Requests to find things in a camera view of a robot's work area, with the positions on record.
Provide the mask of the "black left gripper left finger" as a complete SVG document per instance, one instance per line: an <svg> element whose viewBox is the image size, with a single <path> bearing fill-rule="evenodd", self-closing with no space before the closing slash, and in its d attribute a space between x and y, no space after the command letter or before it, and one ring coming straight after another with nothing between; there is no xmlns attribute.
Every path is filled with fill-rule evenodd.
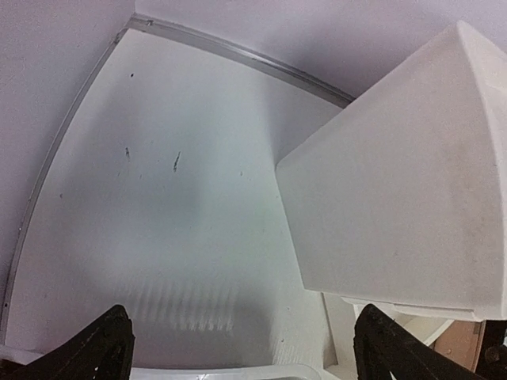
<svg viewBox="0 0 507 380"><path fill-rule="evenodd" d="M66 343L2 379L129 379L135 336L122 305L112 306Z"/></svg>

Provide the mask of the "white drawer cabinet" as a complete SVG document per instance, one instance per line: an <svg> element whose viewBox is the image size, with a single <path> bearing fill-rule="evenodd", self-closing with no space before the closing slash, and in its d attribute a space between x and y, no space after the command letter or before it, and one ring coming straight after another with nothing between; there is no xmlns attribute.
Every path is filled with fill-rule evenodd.
<svg viewBox="0 0 507 380"><path fill-rule="evenodd" d="M367 304L404 321L506 317L506 55L449 26L276 166L306 289L355 369Z"/></svg>

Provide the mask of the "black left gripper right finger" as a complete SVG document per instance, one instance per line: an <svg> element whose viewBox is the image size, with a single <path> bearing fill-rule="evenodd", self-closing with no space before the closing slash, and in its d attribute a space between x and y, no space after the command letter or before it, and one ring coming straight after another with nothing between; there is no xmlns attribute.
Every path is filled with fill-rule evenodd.
<svg viewBox="0 0 507 380"><path fill-rule="evenodd" d="M373 304L356 320L357 377L368 379L478 379L472 371L425 346Z"/></svg>

